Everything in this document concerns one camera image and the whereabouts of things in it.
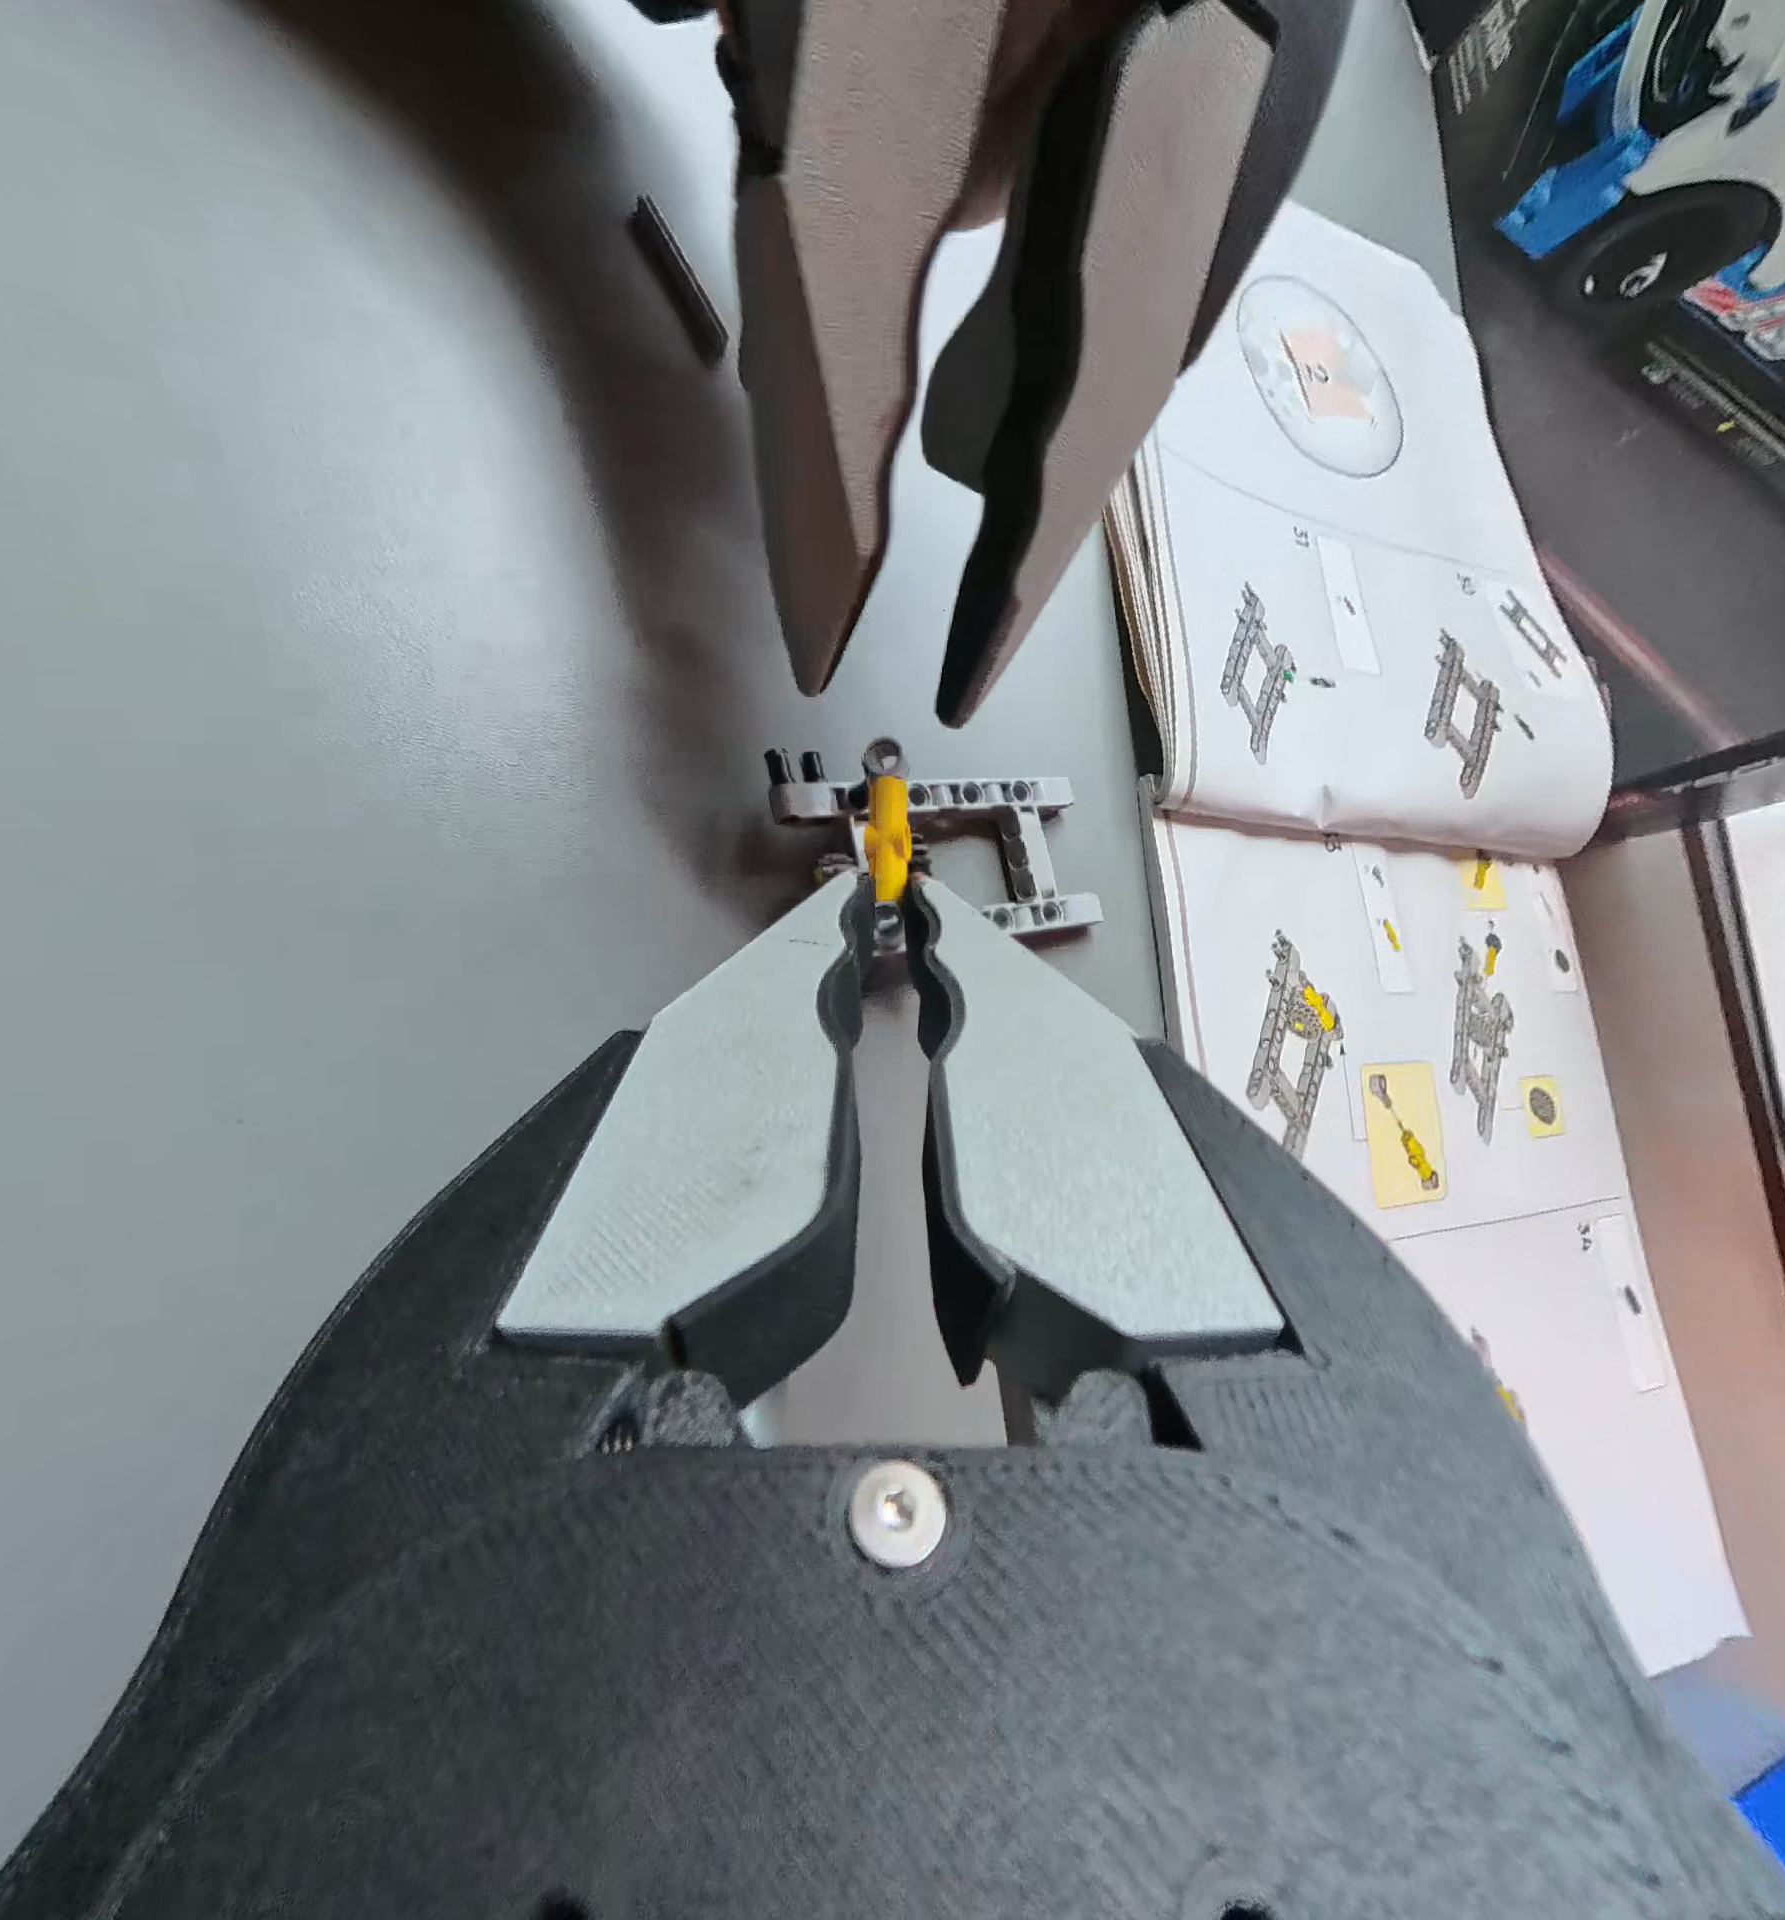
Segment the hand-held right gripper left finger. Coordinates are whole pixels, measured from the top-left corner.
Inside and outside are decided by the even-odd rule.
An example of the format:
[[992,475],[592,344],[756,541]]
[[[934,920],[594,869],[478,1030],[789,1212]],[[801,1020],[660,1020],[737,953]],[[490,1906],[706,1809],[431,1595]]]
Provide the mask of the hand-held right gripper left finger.
[[495,1331],[760,1403],[846,1320],[871,885],[834,877],[642,1035]]

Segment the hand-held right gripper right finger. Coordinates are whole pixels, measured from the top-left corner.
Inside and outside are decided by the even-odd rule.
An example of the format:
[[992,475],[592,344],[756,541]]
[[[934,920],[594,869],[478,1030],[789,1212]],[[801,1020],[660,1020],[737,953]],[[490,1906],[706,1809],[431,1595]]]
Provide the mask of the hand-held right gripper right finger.
[[928,1057],[934,1317],[1024,1387],[1280,1348],[1290,1328],[1148,1047],[937,879],[905,899]]

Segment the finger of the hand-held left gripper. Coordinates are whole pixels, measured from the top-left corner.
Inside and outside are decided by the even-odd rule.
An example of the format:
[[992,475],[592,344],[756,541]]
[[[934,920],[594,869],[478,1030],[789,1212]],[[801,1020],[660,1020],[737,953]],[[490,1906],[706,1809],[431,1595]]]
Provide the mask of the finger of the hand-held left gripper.
[[738,376],[789,673],[833,681],[890,544],[931,259],[966,195],[1004,2],[719,6]]
[[990,697],[1178,378],[1273,57],[1259,13],[1120,8],[1044,88],[921,417],[928,464],[980,499],[946,726]]

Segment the yellow lego axle connector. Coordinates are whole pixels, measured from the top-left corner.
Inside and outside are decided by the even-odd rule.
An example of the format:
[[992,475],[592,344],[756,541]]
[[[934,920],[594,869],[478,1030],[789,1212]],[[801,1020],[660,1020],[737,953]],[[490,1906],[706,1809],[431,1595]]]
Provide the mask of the yellow lego axle connector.
[[864,755],[865,826],[864,864],[874,882],[874,906],[894,908],[905,900],[914,867],[911,787],[905,748],[896,738],[874,738]]

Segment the lego set box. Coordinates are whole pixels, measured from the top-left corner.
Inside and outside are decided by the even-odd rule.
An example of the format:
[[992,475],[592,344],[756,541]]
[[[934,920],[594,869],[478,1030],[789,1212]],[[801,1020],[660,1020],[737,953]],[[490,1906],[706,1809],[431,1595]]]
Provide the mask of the lego set box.
[[1456,218],[1785,512],[1785,2],[1457,11]]

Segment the grey lego frame assembly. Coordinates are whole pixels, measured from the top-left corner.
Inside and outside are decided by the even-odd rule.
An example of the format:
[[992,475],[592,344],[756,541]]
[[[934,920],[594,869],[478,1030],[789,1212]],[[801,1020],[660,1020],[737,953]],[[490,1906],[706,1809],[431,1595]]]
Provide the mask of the grey lego frame assembly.
[[[813,993],[826,981],[865,983],[880,964],[906,962],[915,984],[959,1013],[1047,1021],[1055,1008],[1087,995],[1038,950],[1096,929],[1095,892],[1064,889],[1053,873],[1049,822],[1073,804],[1061,778],[911,776],[914,867],[905,900],[874,906],[864,864],[865,778],[833,778],[817,753],[764,755],[771,820],[824,834],[813,894],[759,935],[760,983]],[[941,838],[984,838],[998,851],[1004,892],[978,904],[937,879]]]

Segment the lego instruction booklet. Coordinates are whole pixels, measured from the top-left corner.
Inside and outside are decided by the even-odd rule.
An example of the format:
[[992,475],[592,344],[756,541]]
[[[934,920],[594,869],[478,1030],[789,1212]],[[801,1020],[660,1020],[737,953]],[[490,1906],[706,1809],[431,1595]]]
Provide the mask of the lego instruction booklet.
[[1288,203],[1105,527],[1170,1043],[1475,1348],[1642,1665],[1745,1638],[1558,873],[1610,718],[1463,316]]

